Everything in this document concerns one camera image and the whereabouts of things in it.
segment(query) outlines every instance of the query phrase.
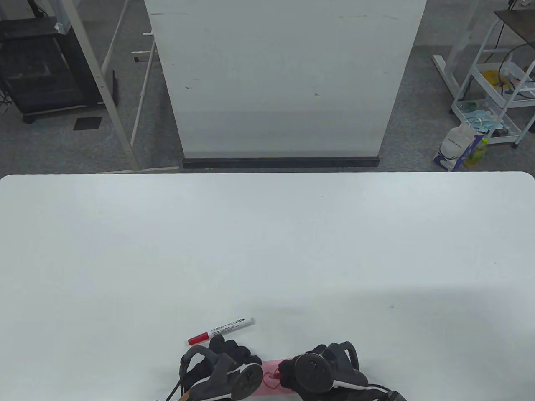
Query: metal shelf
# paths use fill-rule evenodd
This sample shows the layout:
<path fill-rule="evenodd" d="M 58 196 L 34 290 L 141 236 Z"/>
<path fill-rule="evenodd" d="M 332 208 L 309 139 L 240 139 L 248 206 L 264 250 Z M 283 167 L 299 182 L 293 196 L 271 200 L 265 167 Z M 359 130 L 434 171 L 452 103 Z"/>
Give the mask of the metal shelf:
<path fill-rule="evenodd" d="M 490 144 L 492 143 L 507 143 L 513 142 L 515 147 L 520 143 L 524 138 L 530 127 L 535 122 L 535 114 L 531 118 L 530 122 L 526 125 L 524 129 L 520 129 L 508 116 L 507 111 L 512 108 L 518 107 L 529 107 L 535 106 L 534 99 L 521 99 L 521 96 L 535 97 L 535 83 L 531 82 L 530 79 L 531 73 L 535 70 L 535 59 L 531 65 L 527 68 L 526 71 L 523 71 L 511 60 L 513 58 L 513 50 L 509 49 L 488 49 L 485 50 L 489 38 L 491 37 L 492 32 L 498 26 L 500 20 L 498 19 L 489 29 L 479 51 L 464 79 L 463 84 L 460 87 L 460 90 L 455 97 L 452 105 L 452 111 L 455 115 L 461 120 L 466 121 L 467 119 L 463 115 L 461 109 L 462 106 L 467 102 L 460 101 L 461 97 L 465 94 L 467 87 L 473 77 L 483 88 L 487 97 L 483 100 L 476 101 L 479 105 L 479 110 L 490 111 L 495 116 L 495 123 L 493 127 L 488 131 L 486 137 Z M 477 64 L 481 56 L 484 53 L 506 53 L 506 58 L 503 63 L 488 63 L 488 64 Z M 506 77 L 514 82 L 512 87 L 512 93 L 503 93 L 502 89 L 499 90 L 491 85 L 489 81 L 483 76 L 485 71 L 497 71 L 496 76 L 500 74 L 501 77 Z M 498 129 L 500 125 L 503 125 L 507 128 L 509 135 L 506 136 L 493 136 L 494 132 Z"/>
<path fill-rule="evenodd" d="M 494 100 L 496 105 L 503 109 L 505 105 L 507 104 L 507 101 L 511 97 L 511 95 L 503 94 L 501 95 L 501 90 L 498 91 L 496 88 L 494 88 L 490 82 L 486 80 L 486 78 L 483 76 L 483 73 L 486 71 L 499 71 L 500 70 L 501 63 L 488 63 L 488 64 L 478 64 L 475 66 L 475 68 L 472 70 L 472 75 L 478 82 L 478 84 L 481 85 L 483 90 Z M 517 66 L 512 61 L 508 61 L 506 63 L 503 63 L 503 66 L 501 66 L 501 72 L 502 76 L 506 76 L 510 79 L 518 79 L 518 81 L 521 80 L 521 77 L 524 76 L 525 72 L 522 71 L 522 69 Z M 520 94 L 524 94 L 528 97 L 534 97 L 533 100 L 524 99 L 520 96 Z M 523 88 L 520 88 L 520 91 L 518 92 L 518 95 L 515 99 L 511 102 L 509 105 L 510 109 L 516 108 L 516 107 L 530 107 L 535 106 L 535 83 L 533 82 L 526 82 L 523 85 Z"/>

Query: gray carpet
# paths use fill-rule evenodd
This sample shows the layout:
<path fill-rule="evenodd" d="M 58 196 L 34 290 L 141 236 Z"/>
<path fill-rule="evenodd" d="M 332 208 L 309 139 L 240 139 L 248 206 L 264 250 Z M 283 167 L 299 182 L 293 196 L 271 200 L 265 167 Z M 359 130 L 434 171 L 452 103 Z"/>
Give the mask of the gray carpet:
<path fill-rule="evenodd" d="M 394 110 L 380 150 L 378 168 L 353 168 L 344 171 L 439 171 L 432 156 L 446 133 L 459 121 L 448 113 L 453 101 L 435 69 L 431 56 L 447 56 L 462 26 L 466 0 L 428 0 L 415 45 L 401 82 Z M 472 45 L 456 76 L 459 80 L 477 51 L 477 44 L 493 20 L 492 11 L 504 9 L 506 0 L 482 2 L 481 19 Z M 111 40 L 123 0 L 84 0 L 80 7 L 95 52 L 102 61 Z M 119 113 L 129 134 L 132 131 L 145 63 L 135 63 L 131 50 L 147 50 L 150 23 L 142 0 L 132 1 L 127 21 L 116 46 L 111 68 L 117 71 L 120 86 Z M 505 32 L 503 44 L 520 43 Z M 526 59 L 533 54 L 526 51 Z M 474 85 L 470 96 L 478 97 Z M 535 110 L 517 111 L 515 118 L 526 122 Z M 73 131 L 78 117 L 103 116 L 97 130 Z M 15 107 L 0 117 L 0 177 L 8 174 L 94 173 L 129 169 L 110 118 L 105 111 L 87 111 L 47 117 L 32 125 L 24 124 Z M 135 149 L 145 168 L 180 164 L 180 140 L 174 122 L 162 69 L 154 63 L 140 121 Z M 485 171 L 526 171 L 535 175 L 535 134 L 528 134 L 519 148 L 490 146 L 476 167 Z M 340 169 L 314 169 L 336 171 Z M 269 169 L 255 171 L 272 171 Z M 285 171 L 302 171 L 292 169 Z"/>

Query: white metal frame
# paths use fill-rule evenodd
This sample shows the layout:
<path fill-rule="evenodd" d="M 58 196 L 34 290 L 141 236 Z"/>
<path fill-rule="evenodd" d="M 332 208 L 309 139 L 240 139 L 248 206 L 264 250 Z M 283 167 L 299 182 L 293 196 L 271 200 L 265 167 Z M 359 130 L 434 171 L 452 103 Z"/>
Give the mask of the white metal frame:
<path fill-rule="evenodd" d="M 535 99 L 517 100 L 518 94 L 522 92 L 528 92 L 528 93 L 531 93 L 532 95 L 535 93 L 534 85 L 526 86 L 526 82 L 528 78 L 530 77 L 531 73 L 535 69 L 535 59 L 531 63 L 530 67 L 525 72 L 523 72 L 520 82 L 517 83 L 513 93 L 509 96 L 509 98 L 505 100 L 503 96 L 500 96 L 498 92 L 495 89 L 493 89 L 493 87 L 488 82 L 486 82 L 485 78 L 483 77 L 483 75 L 478 69 L 479 59 L 484 53 L 510 53 L 507 63 L 504 62 L 503 66 L 512 64 L 511 60 L 513 58 L 513 52 L 510 49 L 487 49 L 485 50 L 485 47 L 492 35 L 492 32 L 494 31 L 496 26 L 498 26 L 499 23 L 500 23 L 500 20 L 497 19 L 494 22 L 494 24 L 492 24 L 491 28 L 488 30 L 487 35 L 485 36 L 485 39 L 483 40 L 483 43 L 481 44 L 481 47 L 479 48 L 479 51 L 470 67 L 470 70 L 468 71 L 468 74 L 466 75 L 466 78 L 464 79 L 463 84 L 461 85 L 459 91 L 457 92 L 455 96 L 455 100 L 453 101 L 453 105 L 452 105 L 452 110 L 461 121 L 466 121 L 466 118 L 464 117 L 461 109 L 459 108 L 459 105 L 462 103 L 460 99 L 463 96 L 464 92 L 466 91 L 466 88 L 468 87 L 470 78 L 474 77 L 474 79 L 476 79 L 481 84 L 481 87 L 487 93 L 487 96 L 485 99 L 481 101 L 477 101 L 477 102 L 486 102 L 491 112 L 497 117 L 494 126 L 490 129 L 490 131 L 486 135 L 486 137 L 488 138 L 488 143 L 492 144 L 492 143 L 513 142 L 514 146 L 516 147 L 518 146 L 520 141 L 524 138 L 524 136 L 526 135 L 530 127 L 535 122 L 535 114 L 531 118 L 530 122 L 525 126 L 525 128 L 520 130 L 516 126 L 516 124 L 507 116 L 507 111 L 512 107 L 530 107 L 530 106 L 535 105 Z M 509 129 L 510 135 L 492 137 L 492 134 L 494 134 L 494 132 L 502 123 Z"/>
<path fill-rule="evenodd" d="M 444 61 L 441 55 L 433 55 L 433 62 L 446 83 L 452 96 L 455 97 L 459 93 L 459 83 L 453 77 L 453 72 L 459 64 L 459 59 L 466 46 L 470 43 L 470 37 L 477 22 L 477 9 L 481 0 L 471 0 L 470 7 L 464 18 L 464 29 L 460 31 L 459 36 L 449 52 L 448 58 Z"/>
<path fill-rule="evenodd" d="M 80 19 L 80 16 L 78 15 L 78 11 L 76 10 L 76 7 L 74 6 L 73 1 L 61 0 L 61 2 L 63 3 L 63 7 L 65 8 L 65 12 L 67 13 L 71 21 L 71 26 L 74 29 L 74 32 L 76 33 L 76 36 L 78 38 L 78 42 L 80 43 L 80 47 L 82 48 L 83 54 L 87 60 L 87 64 L 89 65 L 89 68 L 91 69 L 93 78 L 95 79 L 95 82 L 98 86 L 98 90 L 101 93 L 102 100 L 104 101 L 104 104 L 106 105 L 106 109 L 108 110 L 113 126 L 115 127 L 117 138 L 119 138 L 119 142 L 121 143 L 125 156 L 131 166 L 131 170 L 121 171 L 117 173 L 177 172 L 180 170 L 180 166 L 144 169 L 140 166 L 139 161 L 134 152 L 134 143 L 135 143 L 135 139 L 137 136 L 137 129 L 139 126 L 141 112 L 143 110 L 143 103 L 145 100 L 145 94 L 147 92 L 147 85 L 148 85 L 149 78 L 150 78 L 150 71 L 152 69 L 152 63 L 154 62 L 154 54 L 156 53 L 156 42 L 154 38 L 152 40 L 152 46 L 149 51 L 149 62 L 147 65 L 147 71 L 145 73 L 145 79 L 143 81 L 143 88 L 140 93 L 140 99 L 139 99 L 139 104 L 137 107 L 134 128 L 132 130 L 130 139 L 128 139 L 126 135 L 123 123 L 121 122 L 119 113 L 117 111 L 117 107 L 115 106 L 115 102 L 113 101 L 112 93 L 105 79 L 106 72 L 108 71 L 109 63 L 111 60 L 111 56 L 115 49 L 116 39 L 120 34 L 120 30 L 124 23 L 130 1 L 131 0 L 125 0 L 123 10 L 121 11 L 119 21 L 117 22 L 115 32 L 113 33 L 113 38 L 108 48 L 108 52 L 106 54 L 106 57 L 104 58 L 104 62 L 102 63 L 102 66 L 100 66 L 95 57 L 93 48 L 91 47 L 91 43 L 89 41 L 89 37 L 87 36 L 86 29 L 83 25 L 82 20 Z"/>

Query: yellow item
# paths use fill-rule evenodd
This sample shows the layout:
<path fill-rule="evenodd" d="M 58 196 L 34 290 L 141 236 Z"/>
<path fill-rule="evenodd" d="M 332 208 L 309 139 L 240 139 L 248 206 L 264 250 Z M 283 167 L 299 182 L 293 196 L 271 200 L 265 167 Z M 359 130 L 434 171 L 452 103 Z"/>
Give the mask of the yellow item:
<path fill-rule="evenodd" d="M 488 145 L 488 139 L 483 138 L 476 146 L 474 151 L 468 155 L 468 157 L 464 161 L 464 167 L 466 168 L 473 168 L 476 164 L 478 164 L 481 159 L 483 159 L 483 156 L 485 155 L 485 152 L 487 151 L 487 145 Z"/>
<path fill-rule="evenodd" d="M 509 88 L 509 80 L 502 76 L 502 79 L 500 81 L 498 70 L 489 70 L 482 72 L 481 75 L 487 80 L 489 84 L 492 85 L 494 89 L 501 89 L 501 85 L 503 84 L 503 88 Z"/>

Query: red heart drawing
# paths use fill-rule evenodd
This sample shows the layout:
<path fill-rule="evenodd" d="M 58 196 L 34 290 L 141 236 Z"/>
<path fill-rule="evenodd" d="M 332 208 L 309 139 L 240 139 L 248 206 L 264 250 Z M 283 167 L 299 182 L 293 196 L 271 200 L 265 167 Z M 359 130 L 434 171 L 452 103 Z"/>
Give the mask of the red heart drawing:
<path fill-rule="evenodd" d="M 266 383 L 266 376 L 269 375 L 269 377 L 271 378 L 271 375 L 277 373 L 278 371 L 279 371 L 279 370 L 276 369 L 274 373 L 272 373 L 272 372 L 266 372 L 266 373 L 264 373 L 264 377 L 262 378 L 262 381 L 264 382 L 264 384 L 266 385 L 266 387 L 269 387 L 269 388 L 272 389 L 272 390 L 276 390 L 276 389 L 280 386 L 280 381 L 278 381 L 278 380 L 276 380 L 276 381 L 278 382 L 278 384 L 277 384 L 275 387 L 273 387 L 273 386 L 271 386 L 271 385 L 269 385 L 269 384 Z"/>

